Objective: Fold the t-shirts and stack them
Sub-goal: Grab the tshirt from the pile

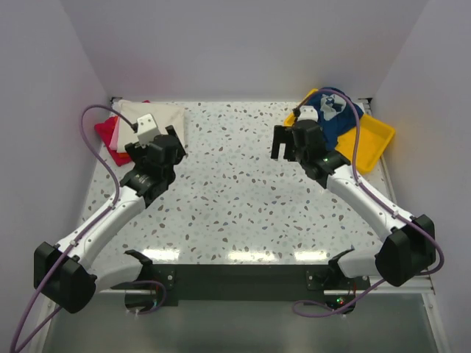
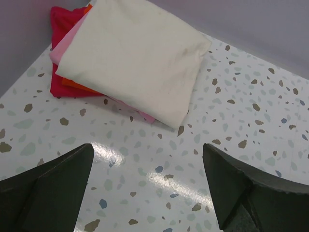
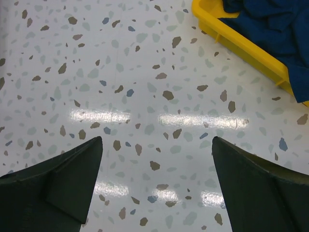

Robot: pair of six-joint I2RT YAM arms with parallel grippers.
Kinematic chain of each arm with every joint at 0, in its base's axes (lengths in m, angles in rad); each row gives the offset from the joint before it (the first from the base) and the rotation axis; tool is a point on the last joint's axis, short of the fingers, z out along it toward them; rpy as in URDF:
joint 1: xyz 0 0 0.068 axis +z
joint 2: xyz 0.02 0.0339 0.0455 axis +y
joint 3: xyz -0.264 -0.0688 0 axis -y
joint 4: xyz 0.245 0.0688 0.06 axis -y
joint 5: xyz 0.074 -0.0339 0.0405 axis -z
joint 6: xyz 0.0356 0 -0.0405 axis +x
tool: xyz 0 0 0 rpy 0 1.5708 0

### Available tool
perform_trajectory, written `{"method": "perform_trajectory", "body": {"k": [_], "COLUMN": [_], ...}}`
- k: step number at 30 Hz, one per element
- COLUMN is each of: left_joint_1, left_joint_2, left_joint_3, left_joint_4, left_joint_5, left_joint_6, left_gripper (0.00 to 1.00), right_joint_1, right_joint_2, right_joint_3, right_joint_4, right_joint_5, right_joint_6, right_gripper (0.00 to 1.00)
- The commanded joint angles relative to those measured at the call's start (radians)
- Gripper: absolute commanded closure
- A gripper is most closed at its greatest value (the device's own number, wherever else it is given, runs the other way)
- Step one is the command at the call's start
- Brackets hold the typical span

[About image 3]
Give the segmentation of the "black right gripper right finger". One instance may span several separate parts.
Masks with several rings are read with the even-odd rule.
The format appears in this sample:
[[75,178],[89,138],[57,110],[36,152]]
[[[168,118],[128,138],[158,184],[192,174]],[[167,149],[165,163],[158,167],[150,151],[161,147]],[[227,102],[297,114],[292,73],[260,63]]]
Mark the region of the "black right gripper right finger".
[[220,137],[212,155],[234,232],[307,232],[309,177]]

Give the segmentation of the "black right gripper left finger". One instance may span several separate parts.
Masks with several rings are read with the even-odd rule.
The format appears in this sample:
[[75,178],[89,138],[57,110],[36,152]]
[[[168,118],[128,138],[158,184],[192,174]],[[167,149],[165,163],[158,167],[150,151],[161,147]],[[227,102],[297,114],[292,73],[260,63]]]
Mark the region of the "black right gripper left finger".
[[2,232],[78,232],[86,224],[103,153],[95,137],[0,178]]

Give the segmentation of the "blue Mickey t-shirt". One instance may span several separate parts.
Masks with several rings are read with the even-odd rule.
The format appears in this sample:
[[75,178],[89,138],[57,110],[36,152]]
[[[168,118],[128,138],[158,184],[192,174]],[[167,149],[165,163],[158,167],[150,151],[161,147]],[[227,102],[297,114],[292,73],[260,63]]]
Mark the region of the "blue Mickey t-shirt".
[[220,20],[282,62],[298,103],[309,99],[309,2],[307,0],[224,0]]

